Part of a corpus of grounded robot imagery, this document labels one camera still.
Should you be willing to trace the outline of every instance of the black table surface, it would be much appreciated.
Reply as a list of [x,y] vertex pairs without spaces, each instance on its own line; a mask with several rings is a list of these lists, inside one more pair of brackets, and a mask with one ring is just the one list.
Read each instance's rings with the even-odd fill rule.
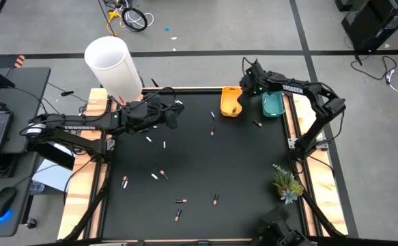
[[[20,155],[18,162],[15,163],[16,169],[14,175],[11,178],[0,178],[0,190],[5,187],[12,187],[18,181],[32,174],[38,161],[39,156],[35,152],[28,152]],[[3,216],[2,219],[0,219],[0,237],[13,236],[16,233],[16,229],[21,222],[21,217],[27,203],[30,180],[30,178],[27,178],[16,186],[17,193],[10,206],[9,216]]]
[[[0,68],[0,73],[5,76],[9,69]],[[50,68],[15,68],[9,72],[8,79],[18,89],[42,98],[50,77],[50,71]],[[20,136],[19,132],[27,126],[27,120],[37,116],[40,103],[33,96],[15,89],[1,89],[0,102],[6,104],[6,107],[13,113],[7,137],[0,153],[23,153],[28,141],[25,137]]]
[[[102,237],[252,238],[258,219],[283,204],[272,184],[272,164],[289,169],[282,117],[264,117],[260,98],[253,99],[251,108],[243,109],[237,118],[221,115],[220,94],[177,98],[185,106],[177,129],[160,125],[148,133],[122,135],[117,142]],[[162,99],[169,103],[171,96]],[[262,128],[252,119],[262,122]],[[215,136],[211,137],[213,126]],[[162,169],[168,181],[159,174]],[[123,176],[129,179],[125,189],[121,188]],[[219,193],[216,206],[212,205],[215,193]],[[188,202],[176,204],[176,199]],[[179,208],[182,214],[175,222]],[[297,205],[285,209],[291,215],[288,225],[300,230]]]

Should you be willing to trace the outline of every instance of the black mat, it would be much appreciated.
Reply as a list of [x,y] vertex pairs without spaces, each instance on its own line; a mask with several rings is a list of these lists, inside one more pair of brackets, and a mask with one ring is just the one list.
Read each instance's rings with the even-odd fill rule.
[[[265,118],[259,98],[242,116],[226,118],[220,114],[220,94],[177,97],[185,105],[177,129],[160,125],[148,133],[123,135],[117,143],[103,238],[251,238],[257,220],[282,204],[271,180],[273,163],[289,169],[283,119]],[[255,126],[253,118],[263,127]],[[170,180],[159,174],[161,169]],[[125,175],[129,183],[122,189]],[[220,197],[213,206],[216,192]],[[176,199],[188,203],[176,204]],[[182,215],[175,222],[178,208]],[[289,226],[300,230],[296,204],[285,208],[291,215]]]

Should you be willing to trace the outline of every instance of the computer mouse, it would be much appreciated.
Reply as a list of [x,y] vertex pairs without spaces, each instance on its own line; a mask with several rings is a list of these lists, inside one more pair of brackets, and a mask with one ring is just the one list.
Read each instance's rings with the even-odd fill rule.
[[14,187],[6,187],[0,191],[0,218],[6,214],[16,196]]

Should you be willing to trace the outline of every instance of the white plastic cup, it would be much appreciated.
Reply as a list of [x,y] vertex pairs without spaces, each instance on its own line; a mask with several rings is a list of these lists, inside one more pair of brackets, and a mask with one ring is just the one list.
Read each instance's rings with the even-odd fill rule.
[[85,50],[85,62],[117,102],[125,104],[139,97],[143,86],[126,43],[120,38],[94,40]]

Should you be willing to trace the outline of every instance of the orange object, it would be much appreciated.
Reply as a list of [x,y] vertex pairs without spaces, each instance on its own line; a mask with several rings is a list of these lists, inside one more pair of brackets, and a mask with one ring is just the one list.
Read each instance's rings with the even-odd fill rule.
[[241,113],[242,106],[237,101],[241,94],[242,90],[240,87],[227,86],[223,88],[220,102],[222,115],[227,117],[237,117]]

